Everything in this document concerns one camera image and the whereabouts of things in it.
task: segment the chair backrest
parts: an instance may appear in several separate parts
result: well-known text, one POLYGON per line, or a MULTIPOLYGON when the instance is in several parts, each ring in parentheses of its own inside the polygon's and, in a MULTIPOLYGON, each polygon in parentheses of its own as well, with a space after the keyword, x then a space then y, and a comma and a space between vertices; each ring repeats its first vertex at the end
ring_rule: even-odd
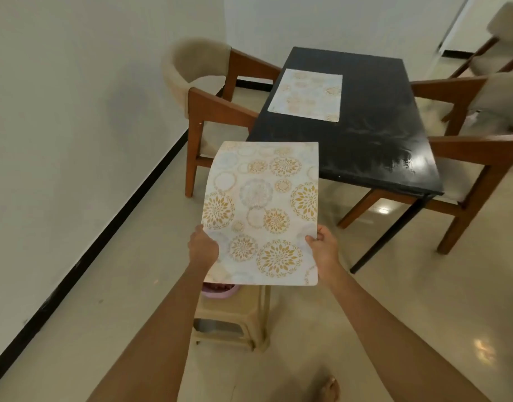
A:
POLYGON ((513 126, 513 72, 490 75, 469 109, 493 113, 513 126))
POLYGON ((488 31, 504 42, 513 43, 513 1, 505 3, 494 15, 488 31))
POLYGON ((226 43, 206 38, 182 39, 167 50, 161 61, 163 78, 186 118, 190 83, 204 76, 226 76, 230 50, 226 43))

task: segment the white wall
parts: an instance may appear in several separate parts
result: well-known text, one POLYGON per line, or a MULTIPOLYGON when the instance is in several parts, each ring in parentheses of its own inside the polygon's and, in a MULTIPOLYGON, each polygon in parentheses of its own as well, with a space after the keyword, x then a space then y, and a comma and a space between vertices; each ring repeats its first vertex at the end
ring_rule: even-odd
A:
POLYGON ((282 65, 293 46, 398 57, 422 77, 464 0, 225 0, 227 40, 282 65))
POLYGON ((445 49, 475 52, 491 37, 486 27, 507 1, 513 0, 472 0, 470 7, 463 11, 462 19, 456 22, 452 39, 445 49))
POLYGON ((166 45, 224 26, 223 0, 0 0, 0 353, 186 129, 166 45))

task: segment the pink bowl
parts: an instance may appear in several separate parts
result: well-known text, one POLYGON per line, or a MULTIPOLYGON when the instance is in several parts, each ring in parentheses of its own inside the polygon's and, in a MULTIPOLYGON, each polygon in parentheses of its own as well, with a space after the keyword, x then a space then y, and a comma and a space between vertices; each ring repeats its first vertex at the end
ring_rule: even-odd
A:
POLYGON ((238 290, 240 290, 241 285, 234 285, 229 290, 219 292, 217 290, 213 290, 210 288, 202 287, 201 293, 203 296, 214 298, 214 299, 226 299, 227 297, 233 296, 238 290))

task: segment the hand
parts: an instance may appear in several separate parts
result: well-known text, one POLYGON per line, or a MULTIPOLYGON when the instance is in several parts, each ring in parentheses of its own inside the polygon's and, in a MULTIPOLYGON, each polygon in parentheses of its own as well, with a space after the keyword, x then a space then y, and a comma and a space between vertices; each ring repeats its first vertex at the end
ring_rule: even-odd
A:
POLYGON ((330 286, 338 272, 344 270, 338 260, 338 243, 326 226, 318 224, 318 236, 305 237, 312 249, 312 256, 318 267, 318 275, 324 284, 330 286))
POLYGON ((219 257, 219 245, 202 229, 202 224, 195 227, 195 232, 188 242, 189 264, 208 271, 219 257))

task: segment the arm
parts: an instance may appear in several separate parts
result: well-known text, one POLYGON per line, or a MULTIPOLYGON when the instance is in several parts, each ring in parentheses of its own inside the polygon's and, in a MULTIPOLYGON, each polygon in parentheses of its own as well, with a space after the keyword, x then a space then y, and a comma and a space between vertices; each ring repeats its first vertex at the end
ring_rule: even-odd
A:
POLYGON ((219 247, 198 226, 189 265, 89 397, 89 402, 176 401, 202 282, 219 247))
POLYGON ((353 326, 381 382, 396 402, 489 400, 457 369, 408 329, 351 277, 338 260, 329 229, 306 237, 326 284, 353 326))

